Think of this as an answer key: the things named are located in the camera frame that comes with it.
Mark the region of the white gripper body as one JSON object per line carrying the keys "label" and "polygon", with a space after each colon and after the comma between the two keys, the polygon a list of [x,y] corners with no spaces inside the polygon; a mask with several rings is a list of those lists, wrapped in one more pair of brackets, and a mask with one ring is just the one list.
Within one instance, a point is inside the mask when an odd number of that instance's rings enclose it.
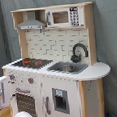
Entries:
{"label": "white gripper body", "polygon": [[10,89],[8,86],[8,78],[0,77],[0,108],[9,107],[11,103]]}

